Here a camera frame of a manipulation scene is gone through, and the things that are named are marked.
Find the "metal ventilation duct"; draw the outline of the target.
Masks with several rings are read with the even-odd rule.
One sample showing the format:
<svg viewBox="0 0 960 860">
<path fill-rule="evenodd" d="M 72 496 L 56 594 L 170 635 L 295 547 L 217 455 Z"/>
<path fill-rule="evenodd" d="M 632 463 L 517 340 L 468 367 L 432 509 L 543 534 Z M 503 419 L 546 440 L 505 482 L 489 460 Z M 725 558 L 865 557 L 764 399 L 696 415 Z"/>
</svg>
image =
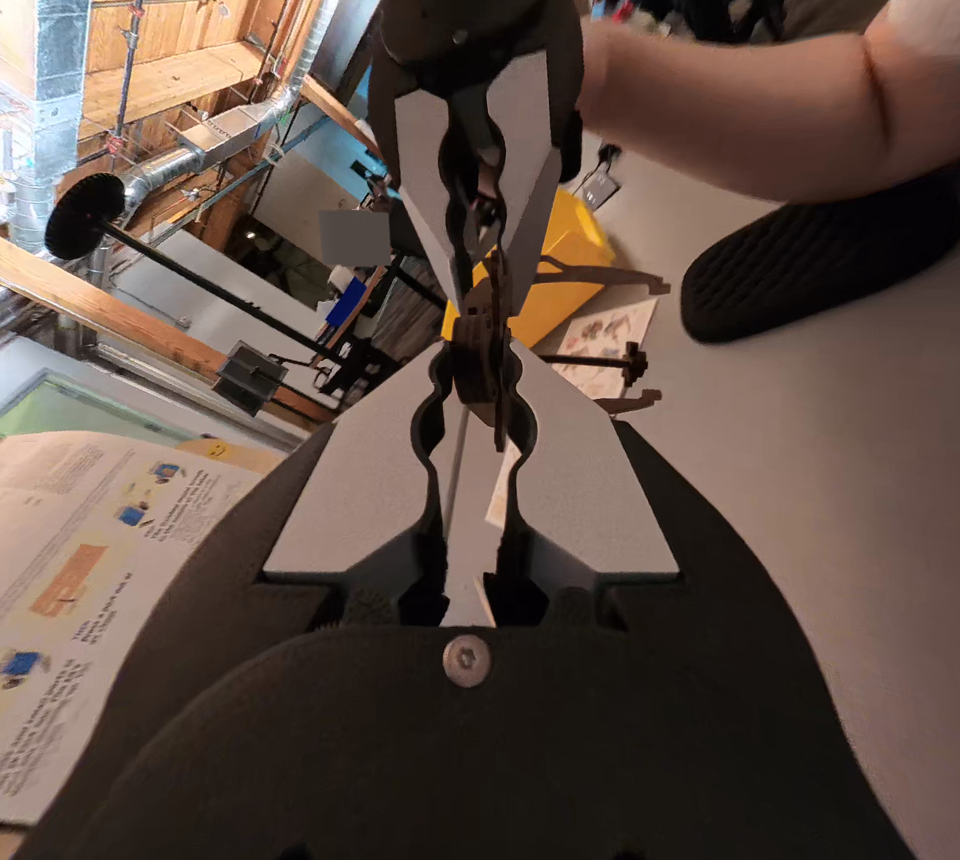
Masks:
<svg viewBox="0 0 960 860">
<path fill-rule="evenodd" d="M 45 260 L 56 206 L 86 176 L 118 180 L 126 225 L 170 191 L 190 223 L 281 156 L 302 100 L 374 146 L 309 75 L 343 0 L 2 0 L 2 239 Z"/>
</svg>

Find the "black disc on pole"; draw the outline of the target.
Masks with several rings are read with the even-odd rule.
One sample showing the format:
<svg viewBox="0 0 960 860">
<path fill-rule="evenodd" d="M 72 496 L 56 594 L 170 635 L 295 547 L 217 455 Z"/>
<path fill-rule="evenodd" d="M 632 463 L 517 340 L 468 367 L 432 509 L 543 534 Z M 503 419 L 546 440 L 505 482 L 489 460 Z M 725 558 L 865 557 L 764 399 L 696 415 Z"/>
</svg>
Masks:
<svg viewBox="0 0 960 860">
<path fill-rule="evenodd" d="M 274 331 L 311 350 L 321 360 L 345 367 L 349 360 L 333 349 L 310 338 L 255 304 L 210 281 L 157 249 L 140 242 L 117 225 L 124 212 L 124 183 L 109 172 L 91 174 L 74 184 L 57 202 L 47 221 L 44 235 L 46 250 L 54 257 L 73 261 L 91 254 L 104 237 L 150 259 L 163 269 L 183 278 L 210 296 L 269 326 Z"/>
</svg>

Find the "grey hanging box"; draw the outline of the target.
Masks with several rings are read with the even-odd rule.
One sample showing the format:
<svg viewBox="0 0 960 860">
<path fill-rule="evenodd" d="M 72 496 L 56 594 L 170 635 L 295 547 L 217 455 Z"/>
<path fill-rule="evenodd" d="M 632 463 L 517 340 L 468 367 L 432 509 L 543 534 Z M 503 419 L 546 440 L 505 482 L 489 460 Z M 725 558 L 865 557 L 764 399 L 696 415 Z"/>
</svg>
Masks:
<svg viewBox="0 0 960 860">
<path fill-rule="evenodd" d="M 273 400 L 288 372 L 283 363 L 239 340 L 217 368 L 212 392 L 254 418 Z"/>
</svg>

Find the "person's right forearm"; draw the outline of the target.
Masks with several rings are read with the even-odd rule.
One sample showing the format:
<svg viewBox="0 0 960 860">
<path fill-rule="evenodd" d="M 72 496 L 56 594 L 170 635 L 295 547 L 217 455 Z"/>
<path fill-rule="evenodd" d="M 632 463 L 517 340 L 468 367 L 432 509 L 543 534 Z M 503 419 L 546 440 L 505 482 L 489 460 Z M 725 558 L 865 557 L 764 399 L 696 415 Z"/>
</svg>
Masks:
<svg viewBox="0 0 960 860">
<path fill-rule="evenodd" d="M 958 58 L 886 18 L 862 35 L 720 46 L 582 27 L 584 127 L 623 151 L 755 199 L 842 201 L 958 160 Z"/>
</svg>

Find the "wooden gear model assembly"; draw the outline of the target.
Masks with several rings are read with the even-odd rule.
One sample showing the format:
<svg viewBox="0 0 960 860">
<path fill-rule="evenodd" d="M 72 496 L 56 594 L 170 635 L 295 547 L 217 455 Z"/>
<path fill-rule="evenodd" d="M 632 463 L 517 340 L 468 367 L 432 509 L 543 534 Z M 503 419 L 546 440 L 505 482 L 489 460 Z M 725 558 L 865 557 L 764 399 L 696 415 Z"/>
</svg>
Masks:
<svg viewBox="0 0 960 860">
<path fill-rule="evenodd" d="M 664 278 L 640 270 L 608 266 L 570 265 L 543 254 L 549 270 L 534 275 L 534 285 L 590 283 L 600 286 L 641 285 L 653 298 L 670 293 Z M 465 295 L 449 341 L 454 385 L 462 403 L 493 432 L 503 453 L 508 440 L 511 407 L 506 378 L 512 333 L 509 300 L 512 280 L 506 258 L 496 247 L 483 260 L 486 276 Z"/>
</svg>

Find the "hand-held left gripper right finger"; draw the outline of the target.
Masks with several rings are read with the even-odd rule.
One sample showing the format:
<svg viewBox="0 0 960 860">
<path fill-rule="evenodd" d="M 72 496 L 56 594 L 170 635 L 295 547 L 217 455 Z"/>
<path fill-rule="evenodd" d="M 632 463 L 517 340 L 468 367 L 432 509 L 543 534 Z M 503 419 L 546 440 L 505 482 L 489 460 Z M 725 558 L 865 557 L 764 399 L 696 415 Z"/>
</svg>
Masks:
<svg viewBox="0 0 960 860">
<path fill-rule="evenodd" d="M 519 341 L 506 360 L 503 531 L 482 590 L 498 627 L 535 626 L 566 590 L 597 604 L 617 586 L 677 580 L 680 567 L 618 424 Z"/>
</svg>

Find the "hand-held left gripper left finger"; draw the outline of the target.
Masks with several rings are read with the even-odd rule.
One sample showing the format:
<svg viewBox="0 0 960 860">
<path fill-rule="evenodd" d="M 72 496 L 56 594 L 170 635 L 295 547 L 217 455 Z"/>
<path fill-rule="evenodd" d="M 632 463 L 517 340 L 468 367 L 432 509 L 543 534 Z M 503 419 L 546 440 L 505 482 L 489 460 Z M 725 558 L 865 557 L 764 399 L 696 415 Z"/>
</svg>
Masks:
<svg viewBox="0 0 960 860">
<path fill-rule="evenodd" d="M 447 430 L 450 348 L 431 344 L 334 424 L 263 565 L 266 579 L 371 591 L 402 624 L 439 626 L 450 604 L 432 453 Z"/>
</svg>

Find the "printed task sheet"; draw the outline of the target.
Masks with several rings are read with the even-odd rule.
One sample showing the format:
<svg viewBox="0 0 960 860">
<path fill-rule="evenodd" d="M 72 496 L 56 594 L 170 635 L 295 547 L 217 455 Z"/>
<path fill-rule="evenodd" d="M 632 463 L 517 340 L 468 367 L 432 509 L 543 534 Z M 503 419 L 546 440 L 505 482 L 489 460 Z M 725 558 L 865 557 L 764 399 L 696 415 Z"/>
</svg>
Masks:
<svg viewBox="0 0 960 860">
<path fill-rule="evenodd" d="M 264 477 L 212 447 L 44 432 L 1 444 L 1 820 L 75 769 L 149 614 Z"/>
</svg>

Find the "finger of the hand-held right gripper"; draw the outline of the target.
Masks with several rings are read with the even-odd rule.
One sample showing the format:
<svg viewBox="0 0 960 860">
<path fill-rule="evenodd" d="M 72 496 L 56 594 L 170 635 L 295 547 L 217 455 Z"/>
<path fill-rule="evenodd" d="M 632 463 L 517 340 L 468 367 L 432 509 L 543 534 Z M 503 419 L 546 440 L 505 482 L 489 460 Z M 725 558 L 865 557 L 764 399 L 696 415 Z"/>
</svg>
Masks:
<svg viewBox="0 0 960 860">
<path fill-rule="evenodd" d="M 474 287 L 476 247 L 466 196 L 468 168 L 476 162 L 457 108 L 460 96 L 418 88 L 393 103 L 399 192 L 438 284 L 458 312 Z"/>
<path fill-rule="evenodd" d="M 493 247 L 500 234 L 510 277 L 508 309 L 519 312 L 540 263 L 562 166 L 551 136 L 546 50 L 513 58 L 486 86 L 485 104 L 499 150 L 499 224 L 481 245 Z"/>
</svg>

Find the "yellow plastic bin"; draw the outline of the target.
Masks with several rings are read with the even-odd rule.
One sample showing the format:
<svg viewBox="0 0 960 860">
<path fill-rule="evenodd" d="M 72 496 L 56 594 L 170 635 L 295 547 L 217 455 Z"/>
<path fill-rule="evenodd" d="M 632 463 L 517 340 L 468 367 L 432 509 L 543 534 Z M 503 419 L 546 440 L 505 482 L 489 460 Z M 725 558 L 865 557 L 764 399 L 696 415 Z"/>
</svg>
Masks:
<svg viewBox="0 0 960 860">
<path fill-rule="evenodd" d="M 591 209 L 564 190 L 556 194 L 541 254 L 572 266 L 611 268 L 616 259 Z M 588 282 L 534 285 L 521 313 L 509 321 L 512 336 L 533 349 L 601 290 Z"/>
</svg>

